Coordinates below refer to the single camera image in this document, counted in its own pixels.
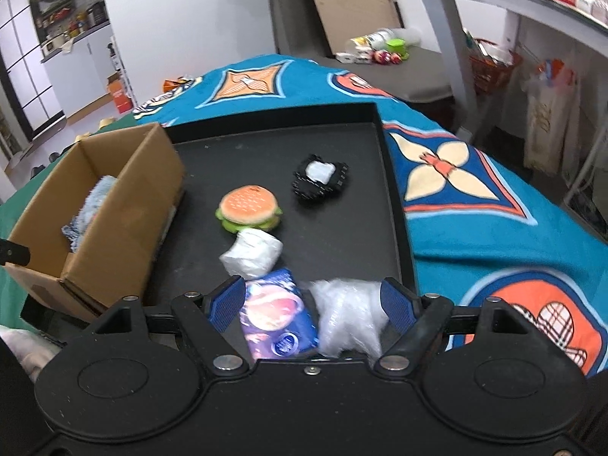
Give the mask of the red plastic basket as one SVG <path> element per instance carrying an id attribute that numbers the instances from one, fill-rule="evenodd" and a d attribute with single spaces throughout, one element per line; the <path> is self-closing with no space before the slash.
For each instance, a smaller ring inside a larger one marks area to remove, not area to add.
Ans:
<path id="1" fill-rule="evenodd" d="M 469 60 L 478 95 L 491 95 L 507 87 L 514 70 L 523 62 L 517 52 L 481 38 L 475 38 L 470 46 Z"/>

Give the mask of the white soft bundle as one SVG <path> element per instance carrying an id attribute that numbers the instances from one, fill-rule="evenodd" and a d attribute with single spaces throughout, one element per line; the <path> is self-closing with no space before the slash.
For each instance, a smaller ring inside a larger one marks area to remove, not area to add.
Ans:
<path id="1" fill-rule="evenodd" d="M 220 262 L 229 275 L 253 280 L 273 270 L 282 250 L 282 242 L 269 233 L 245 228 L 237 234 L 232 247 L 220 256 Z"/>

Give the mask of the green cup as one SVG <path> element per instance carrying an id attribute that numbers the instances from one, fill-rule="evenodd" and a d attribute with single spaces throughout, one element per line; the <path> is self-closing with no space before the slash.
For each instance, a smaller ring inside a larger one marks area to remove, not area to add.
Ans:
<path id="1" fill-rule="evenodd" d="M 409 59 L 408 47 L 404 39 L 392 38 L 385 42 L 385 49 L 391 54 L 391 57 L 399 57 L 400 61 Z"/>

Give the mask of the black plastic tray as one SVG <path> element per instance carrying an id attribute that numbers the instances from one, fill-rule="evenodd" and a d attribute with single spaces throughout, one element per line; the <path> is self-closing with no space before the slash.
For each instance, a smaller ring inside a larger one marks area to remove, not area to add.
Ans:
<path id="1" fill-rule="evenodd" d="M 142 304 L 167 305 L 189 291 L 208 293 L 227 279 L 220 256 L 234 236 L 215 211 L 226 193 L 249 184 L 265 187 L 278 201 L 278 262 L 298 283 L 395 277 L 413 284 L 399 190 L 375 104 L 254 111 L 164 129 L 184 164 L 184 185 L 144 292 L 132 295 Z M 294 171 L 310 154 L 349 166 L 343 192 L 317 205 L 300 203 L 291 190 Z M 34 314 L 39 307 L 47 308 L 29 294 L 22 315 L 47 329 Z M 90 323 L 52 311 L 64 317 L 52 329 L 61 340 Z"/>

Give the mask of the clear plastic bag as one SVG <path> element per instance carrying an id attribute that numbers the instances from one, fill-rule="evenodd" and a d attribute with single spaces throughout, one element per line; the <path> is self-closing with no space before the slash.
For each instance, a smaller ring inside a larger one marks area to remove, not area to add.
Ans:
<path id="1" fill-rule="evenodd" d="M 317 280 L 309 285 L 318 314 L 318 351 L 338 358 L 356 351 L 381 356 L 380 335 L 388 324 L 381 307 L 381 283 L 356 279 Z"/>

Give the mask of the white plastic jar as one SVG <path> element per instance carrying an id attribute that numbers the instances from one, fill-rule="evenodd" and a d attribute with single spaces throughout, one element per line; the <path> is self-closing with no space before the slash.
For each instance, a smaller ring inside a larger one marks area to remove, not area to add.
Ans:
<path id="1" fill-rule="evenodd" d="M 364 48 L 371 48 L 374 51 L 387 49 L 388 42 L 393 39 L 402 39 L 406 46 L 419 45 L 421 34 L 417 28 L 381 28 L 367 35 L 350 38 L 345 42 L 344 50 L 354 54 Z"/>

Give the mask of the white desk with black top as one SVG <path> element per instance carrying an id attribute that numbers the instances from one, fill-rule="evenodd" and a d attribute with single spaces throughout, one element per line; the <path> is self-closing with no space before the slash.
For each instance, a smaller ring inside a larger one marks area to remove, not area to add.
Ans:
<path id="1" fill-rule="evenodd" d="M 499 40 L 513 51 L 524 17 L 567 35 L 605 57 L 607 26 L 580 9 L 557 0 L 471 0 L 506 11 Z M 456 136 L 469 141 L 480 131 L 482 107 L 474 91 L 472 67 L 467 54 L 463 23 L 456 0 L 421 0 L 437 38 L 443 64 L 456 100 Z"/>

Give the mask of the blue patterned blanket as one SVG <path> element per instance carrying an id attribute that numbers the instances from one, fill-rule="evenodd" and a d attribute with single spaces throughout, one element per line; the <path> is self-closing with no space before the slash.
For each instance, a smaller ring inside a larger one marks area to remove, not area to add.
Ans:
<path id="1" fill-rule="evenodd" d="M 461 305 L 505 299 L 583 373 L 607 366 L 607 246 L 487 154 L 355 73 L 263 55 L 141 103 L 169 127 L 228 114 L 372 102 L 407 220 L 416 277 Z"/>

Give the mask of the orange cardboard box on floor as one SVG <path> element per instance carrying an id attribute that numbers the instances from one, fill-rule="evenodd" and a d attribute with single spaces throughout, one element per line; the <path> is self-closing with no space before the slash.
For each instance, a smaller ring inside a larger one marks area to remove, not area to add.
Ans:
<path id="1" fill-rule="evenodd" d="M 114 72 L 107 77 L 107 91 L 120 114 L 127 113 L 133 109 L 133 102 L 120 79 L 120 73 Z"/>

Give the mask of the white kitchen cabinet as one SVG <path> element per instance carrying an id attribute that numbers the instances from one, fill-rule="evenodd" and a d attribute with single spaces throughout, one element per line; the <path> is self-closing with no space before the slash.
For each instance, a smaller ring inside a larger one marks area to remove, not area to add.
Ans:
<path id="1" fill-rule="evenodd" d="M 116 46 L 105 0 L 29 0 L 42 66 L 65 116 L 108 95 Z"/>

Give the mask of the plush hamburger toy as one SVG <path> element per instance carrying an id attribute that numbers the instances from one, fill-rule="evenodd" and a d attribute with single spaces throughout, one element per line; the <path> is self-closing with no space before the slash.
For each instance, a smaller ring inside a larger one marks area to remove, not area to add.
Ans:
<path id="1" fill-rule="evenodd" d="M 215 217 L 231 234 L 238 234 L 245 228 L 272 231 L 279 225 L 281 215 L 274 193 L 260 185 L 231 190 L 223 196 L 215 211 Z"/>

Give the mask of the blue patterned fabric pouch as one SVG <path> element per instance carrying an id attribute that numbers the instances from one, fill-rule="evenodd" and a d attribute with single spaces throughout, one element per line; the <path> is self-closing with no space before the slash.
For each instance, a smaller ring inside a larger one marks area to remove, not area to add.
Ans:
<path id="1" fill-rule="evenodd" d="M 114 183 L 116 183 L 116 178 L 111 175 L 105 175 L 100 178 L 84 199 L 84 203 L 77 215 L 70 220 L 68 225 L 62 227 L 62 234 L 70 242 L 70 250 L 72 252 L 76 252 L 79 245 L 81 245 L 84 234 L 93 222 Z"/>

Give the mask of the black heart cushion white patch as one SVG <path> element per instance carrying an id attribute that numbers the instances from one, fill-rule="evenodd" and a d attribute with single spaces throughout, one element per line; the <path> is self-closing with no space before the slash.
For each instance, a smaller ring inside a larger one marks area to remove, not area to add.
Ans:
<path id="1" fill-rule="evenodd" d="M 348 174 L 347 164 L 310 154 L 294 171 L 291 190 L 302 204 L 321 204 L 343 192 Z"/>

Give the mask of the orange bag on floor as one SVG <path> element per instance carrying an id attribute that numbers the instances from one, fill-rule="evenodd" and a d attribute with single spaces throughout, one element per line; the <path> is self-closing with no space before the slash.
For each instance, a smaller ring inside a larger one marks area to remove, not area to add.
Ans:
<path id="1" fill-rule="evenodd" d="M 187 84 L 191 80 L 188 77 L 177 77 L 177 78 L 169 78 L 165 79 L 163 82 L 163 92 L 168 93 L 169 91 L 175 90 L 177 87 L 183 86 Z"/>

